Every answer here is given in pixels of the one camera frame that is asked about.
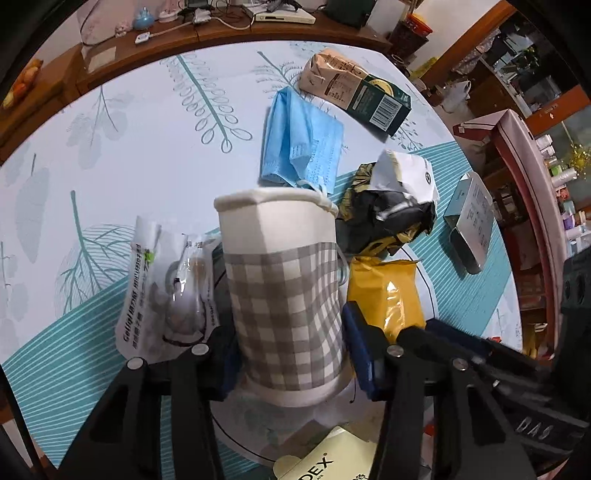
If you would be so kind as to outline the pale yellow box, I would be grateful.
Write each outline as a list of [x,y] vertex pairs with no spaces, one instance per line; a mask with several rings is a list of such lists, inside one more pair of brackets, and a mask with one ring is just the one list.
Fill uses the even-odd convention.
[[376,443],[338,426],[304,458],[286,455],[277,459],[273,475],[294,480],[368,479],[376,449]]

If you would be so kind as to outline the blue round ornament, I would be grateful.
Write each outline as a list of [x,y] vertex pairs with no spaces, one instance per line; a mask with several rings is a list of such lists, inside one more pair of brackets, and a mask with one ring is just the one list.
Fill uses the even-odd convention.
[[136,31],[145,31],[149,29],[154,23],[154,17],[150,10],[146,7],[140,7],[135,12],[132,28]]

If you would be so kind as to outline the grey checkered paper cup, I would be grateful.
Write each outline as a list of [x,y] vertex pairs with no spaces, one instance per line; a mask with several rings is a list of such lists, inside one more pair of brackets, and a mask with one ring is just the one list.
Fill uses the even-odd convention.
[[286,408],[338,394],[352,376],[338,207],[318,191],[264,187],[218,197],[214,208],[249,389]]

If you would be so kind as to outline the silver medicine box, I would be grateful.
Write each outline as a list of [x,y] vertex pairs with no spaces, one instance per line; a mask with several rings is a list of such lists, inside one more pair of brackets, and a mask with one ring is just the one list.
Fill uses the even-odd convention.
[[450,241],[468,273],[485,266],[493,227],[493,198],[476,172],[463,175],[451,197],[444,219]]

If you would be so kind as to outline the leaf pattern tablecloth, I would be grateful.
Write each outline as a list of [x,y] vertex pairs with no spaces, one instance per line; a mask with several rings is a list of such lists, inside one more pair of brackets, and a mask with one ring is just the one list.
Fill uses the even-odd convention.
[[[263,125],[276,91],[297,87],[304,63],[339,50],[411,97],[385,142],[341,109],[314,99],[344,126],[332,201],[384,149],[418,151],[441,195],[431,235],[401,252],[422,260],[423,304],[472,334],[522,348],[515,282],[498,227],[480,275],[459,273],[443,219],[462,175],[460,145],[409,79],[377,52],[317,42],[249,42],[196,50],[137,68],[83,95],[40,127],[1,167],[1,366],[26,425],[57,467],[121,369],[114,328],[127,287],[136,216],[171,230],[214,232],[215,198],[259,183]],[[238,393],[213,404],[228,479],[269,479],[284,441],[304,452],[358,418],[378,426],[380,404],[349,384],[325,406],[280,409]]]

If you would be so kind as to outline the green beige drink carton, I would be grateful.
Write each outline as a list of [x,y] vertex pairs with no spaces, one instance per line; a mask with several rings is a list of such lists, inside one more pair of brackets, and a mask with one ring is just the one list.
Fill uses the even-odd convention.
[[412,110],[411,97],[405,91],[332,49],[312,55],[298,87],[390,137]]

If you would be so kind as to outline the clear plastic blister packaging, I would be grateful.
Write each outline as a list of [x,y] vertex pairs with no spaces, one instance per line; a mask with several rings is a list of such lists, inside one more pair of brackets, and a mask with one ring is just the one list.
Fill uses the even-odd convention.
[[219,325],[213,268],[219,246],[218,233],[178,233],[136,218],[128,286],[114,330],[125,359],[168,361],[207,341]]

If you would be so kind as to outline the black white wrapper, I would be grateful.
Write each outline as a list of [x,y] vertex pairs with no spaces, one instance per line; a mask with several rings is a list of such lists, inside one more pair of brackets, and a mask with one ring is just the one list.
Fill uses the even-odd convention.
[[431,233],[440,196],[424,157],[384,150],[362,164],[339,203],[337,239],[349,257],[384,258]]

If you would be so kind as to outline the white set-top box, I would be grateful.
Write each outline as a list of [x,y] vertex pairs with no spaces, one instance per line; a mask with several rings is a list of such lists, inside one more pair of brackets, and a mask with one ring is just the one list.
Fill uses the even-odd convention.
[[256,22],[315,24],[315,16],[312,16],[311,13],[308,13],[303,8],[296,9],[290,5],[283,4],[273,12],[267,10],[267,5],[244,5],[243,9]]

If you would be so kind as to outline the wooden tv sideboard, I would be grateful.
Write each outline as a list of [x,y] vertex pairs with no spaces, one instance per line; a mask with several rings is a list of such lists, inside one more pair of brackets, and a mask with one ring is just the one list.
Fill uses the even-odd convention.
[[359,30],[315,13],[315,24],[256,22],[246,30],[231,30],[217,20],[197,28],[183,26],[137,45],[129,34],[82,53],[75,45],[45,63],[32,92],[1,114],[1,160],[8,157],[43,123],[80,96],[126,72],[173,54],[224,44],[304,40],[362,47],[383,54],[392,44],[369,26]]

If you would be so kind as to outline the yellow snack packet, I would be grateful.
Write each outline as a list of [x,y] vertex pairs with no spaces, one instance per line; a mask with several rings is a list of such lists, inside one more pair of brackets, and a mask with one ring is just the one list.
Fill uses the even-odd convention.
[[416,287],[417,261],[381,261],[355,257],[349,265],[348,300],[356,302],[367,323],[380,328],[391,343],[401,330],[425,328]]

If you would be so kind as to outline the blue face mask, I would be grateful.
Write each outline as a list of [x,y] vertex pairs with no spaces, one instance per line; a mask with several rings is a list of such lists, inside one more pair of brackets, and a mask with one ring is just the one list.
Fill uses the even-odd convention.
[[293,88],[276,92],[264,129],[260,179],[332,194],[344,126]]

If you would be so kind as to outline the fruit bowl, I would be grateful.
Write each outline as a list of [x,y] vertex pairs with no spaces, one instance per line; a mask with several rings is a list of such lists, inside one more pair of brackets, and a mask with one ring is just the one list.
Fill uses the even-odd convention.
[[28,63],[3,100],[2,109],[4,111],[11,110],[28,94],[33,88],[42,66],[43,61],[38,58],[33,58]]

